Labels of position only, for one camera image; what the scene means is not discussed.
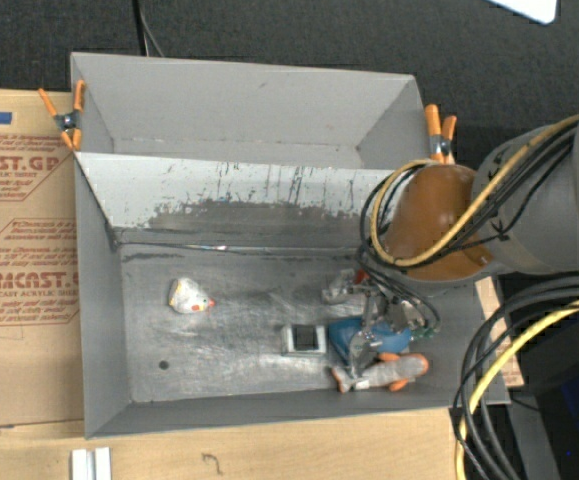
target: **dark stain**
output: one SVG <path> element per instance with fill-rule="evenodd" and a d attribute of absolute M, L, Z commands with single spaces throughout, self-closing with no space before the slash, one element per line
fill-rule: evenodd
<path fill-rule="evenodd" d="M 216 465 L 216 473 L 220 476 L 224 475 L 224 473 L 220 469 L 220 461 L 218 460 L 218 457 L 216 457 L 215 455 L 213 455 L 211 453 L 203 453 L 202 454 L 202 462 L 205 462 L 205 463 L 213 462 Z"/>

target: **black square object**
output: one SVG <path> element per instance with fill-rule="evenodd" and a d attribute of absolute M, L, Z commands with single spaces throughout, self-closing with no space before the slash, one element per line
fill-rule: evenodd
<path fill-rule="evenodd" d="M 294 325 L 293 346 L 296 351 L 318 350 L 318 336 L 313 325 Z"/>

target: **bin floor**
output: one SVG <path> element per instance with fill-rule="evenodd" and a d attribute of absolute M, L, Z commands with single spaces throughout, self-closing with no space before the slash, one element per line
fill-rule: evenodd
<path fill-rule="evenodd" d="M 286 324 L 327 324 L 362 312 L 362 298 L 327 306 L 320 292 L 350 256 L 243 254 L 123 245 L 127 353 L 135 402 L 335 388 L 326 356 L 281 355 Z M 179 314 L 172 282 L 190 277 L 216 305 Z"/>

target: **small figurine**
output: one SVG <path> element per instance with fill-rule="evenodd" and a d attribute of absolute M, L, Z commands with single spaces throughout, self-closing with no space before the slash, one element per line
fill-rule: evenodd
<path fill-rule="evenodd" d="M 178 313 L 201 313 L 216 303 L 194 280 L 181 277 L 171 285 L 169 305 Z"/>
<path fill-rule="evenodd" d="M 351 389 L 369 389 L 388 386 L 389 391 L 398 391 L 410 380 L 427 373 L 429 361 L 421 354 L 398 355 L 383 352 L 378 355 L 379 362 L 367 367 L 362 376 L 351 377 L 345 368 L 334 366 L 331 373 L 338 382 L 338 391 L 347 393 Z"/>

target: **orange clamp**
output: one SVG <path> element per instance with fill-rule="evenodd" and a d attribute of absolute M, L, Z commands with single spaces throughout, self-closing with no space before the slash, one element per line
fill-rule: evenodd
<path fill-rule="evenodd" d="M 76 90 L 74 94 L 74 102 L 73 102 L 73 113 L 84 112 L 84 91 L 85 91 L 85 82 L 84 80 L 78 80 L 76 84 Z M 53 102 L 49 98 L 49 95 L 45 92 L 44 89 L 38 89 L 38 94 L 40 98 L 45 104 L 47 111 L 56 120 L 58 127 L 60 128 L 60 137 L 62 138 L 65 145 L 70 150 L 80 151 L 80 144 L 82 142 L 82 131 L 79 128 L 67 128 L 63 127 L 58 123 L 57 118 L 62 118 L 64 116 L 60 116 L 56 107 L 54 106 Z"/>

